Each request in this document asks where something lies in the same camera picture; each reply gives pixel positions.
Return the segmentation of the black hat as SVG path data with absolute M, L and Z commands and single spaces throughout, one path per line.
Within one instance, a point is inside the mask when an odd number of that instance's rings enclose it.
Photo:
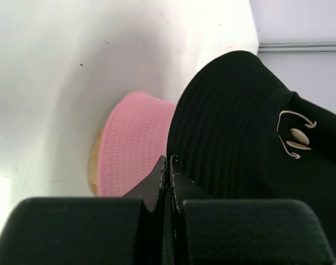
M 166 153 L 218 199 L 287 198 L 317 214 L 336 256 L 336 115 L 233 51 L 184 90 Z

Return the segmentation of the pink bucket hat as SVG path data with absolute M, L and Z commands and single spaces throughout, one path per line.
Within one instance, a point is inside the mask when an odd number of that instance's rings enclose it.
M 136 91 L 110 113 L 101 137 L 98 195 L 121 197 L 137 186 L 166 154 L 176 105 Z

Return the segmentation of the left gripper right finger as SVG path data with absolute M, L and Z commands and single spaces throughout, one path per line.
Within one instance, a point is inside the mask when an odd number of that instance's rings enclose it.
M 214 199 L 169 162 L 176 264 L 336 264 L 311 208 L 293 199 Z

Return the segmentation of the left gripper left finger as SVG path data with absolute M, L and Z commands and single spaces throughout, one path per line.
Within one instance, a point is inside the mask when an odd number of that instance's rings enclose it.
M 166 158 L 125 196 L 33 197 L 3 230 L 4 264 L 160 264 Z

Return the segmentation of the wooden hat stand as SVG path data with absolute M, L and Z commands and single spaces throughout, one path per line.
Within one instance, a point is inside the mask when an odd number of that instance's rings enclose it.
M 99 157 L 99 149 L 101 145 L 102 131 L 96 137 L 90 156 L 88 159 L 88 185 L 93 195 L 97 195 L 98 192 L 98 177 L 97 177 L 97 166 L 98 166 L 98 157 Z

